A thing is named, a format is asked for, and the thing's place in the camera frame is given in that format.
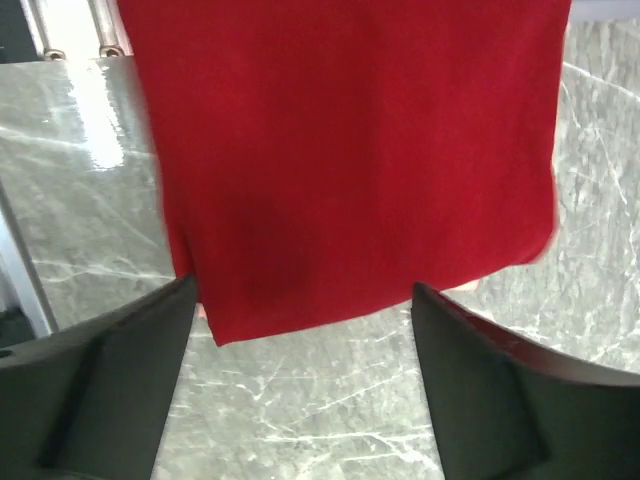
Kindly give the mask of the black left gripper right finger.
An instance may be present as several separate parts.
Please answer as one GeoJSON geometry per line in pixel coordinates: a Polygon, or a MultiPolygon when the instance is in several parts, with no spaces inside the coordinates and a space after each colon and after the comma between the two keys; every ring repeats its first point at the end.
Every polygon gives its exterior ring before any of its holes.
{"type": "Polygon", "coordinates": [[[638,478],[637,374],[547,348],[423,284],[411,319],[445,478],[638,478]]]}

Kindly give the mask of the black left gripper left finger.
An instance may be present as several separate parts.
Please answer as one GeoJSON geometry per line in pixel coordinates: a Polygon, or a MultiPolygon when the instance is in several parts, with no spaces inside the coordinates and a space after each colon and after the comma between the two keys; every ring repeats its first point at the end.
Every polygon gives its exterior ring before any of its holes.
{"type": "Polygon", "coordinates": [[[197,300],[175,279],[59,333],[10,344],[1,327],[1,476],[148,479],[197,300]]]}

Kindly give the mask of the red t shirt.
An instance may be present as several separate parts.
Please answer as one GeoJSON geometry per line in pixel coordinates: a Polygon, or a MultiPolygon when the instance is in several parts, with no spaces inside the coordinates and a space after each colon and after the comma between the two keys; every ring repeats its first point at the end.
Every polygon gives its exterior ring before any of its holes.
{"type": "Polygon", "coordinates": [[[534,261],[567,1],[122,1],[175,271],[218,345],[534,261]]]}

